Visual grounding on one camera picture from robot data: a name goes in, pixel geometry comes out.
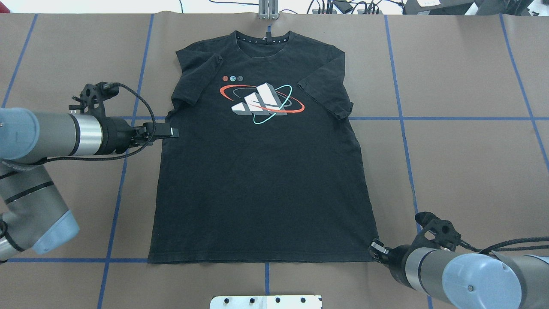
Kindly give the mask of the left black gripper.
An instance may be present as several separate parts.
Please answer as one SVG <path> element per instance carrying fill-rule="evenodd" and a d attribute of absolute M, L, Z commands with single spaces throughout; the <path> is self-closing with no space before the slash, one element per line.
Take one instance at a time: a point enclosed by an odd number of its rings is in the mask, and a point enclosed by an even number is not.
<path fill-rule="evenodd" d="M 101 119 L 101 154 L 122 154 L 128 149 L 143 146 L 148 139 L 179 138 L 177 128 L 169 123 L 146 122 L 142 127 L 131 127 L 120 117 Z"/>

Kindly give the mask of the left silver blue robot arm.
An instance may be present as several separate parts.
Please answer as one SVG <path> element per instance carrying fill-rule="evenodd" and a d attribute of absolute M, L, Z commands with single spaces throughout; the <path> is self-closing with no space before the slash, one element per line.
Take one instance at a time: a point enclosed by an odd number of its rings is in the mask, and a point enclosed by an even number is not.
<path fill-rule="evenodd" d="M 48 159 L 110 159 L 157 139 L 177 138 L 165 123 L 130 126 L 120 117 L 1 109 L 1 262 L 32 249 L 45 254 L 80 227 L 45 169 Z"/>

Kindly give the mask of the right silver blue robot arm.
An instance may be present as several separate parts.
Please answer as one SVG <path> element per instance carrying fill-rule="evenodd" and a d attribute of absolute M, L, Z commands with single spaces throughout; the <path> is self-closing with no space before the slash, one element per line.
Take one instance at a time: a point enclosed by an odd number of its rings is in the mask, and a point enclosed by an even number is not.
<path fill-rule="evenodd" d="M 546 309 L 549 264 L 546 256 L 495 253 L 459 254 L 439 248 L 386 248 L 375 239 L 373 259 L 396 282 L 458 309 Z"/>

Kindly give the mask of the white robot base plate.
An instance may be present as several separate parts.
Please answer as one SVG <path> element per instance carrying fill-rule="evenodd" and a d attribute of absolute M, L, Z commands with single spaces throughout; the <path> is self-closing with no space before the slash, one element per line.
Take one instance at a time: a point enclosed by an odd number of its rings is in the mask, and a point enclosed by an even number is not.
<path fill-rule="evenodd" d="M 210 309 L 323 309 L 320 295 L 220 296 L 210 301 Z"/>

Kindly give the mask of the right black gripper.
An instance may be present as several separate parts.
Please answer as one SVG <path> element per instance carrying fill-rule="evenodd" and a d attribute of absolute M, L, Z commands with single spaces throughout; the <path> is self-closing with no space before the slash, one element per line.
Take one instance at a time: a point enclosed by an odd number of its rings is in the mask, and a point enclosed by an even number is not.
<path fill-rule="evenodd" d="M 411 248 L 411 245 L 400 245 L 396 248 L 390 248 L 384 246 L 381 241 L 372 241 L 369 245 L 369 254 L 374 260 L 383 260 L 385 262 L 385 266 L 396 282 L 404 286 L 410 286 L 405 267 L 407 258 L 412 252 Z"/>

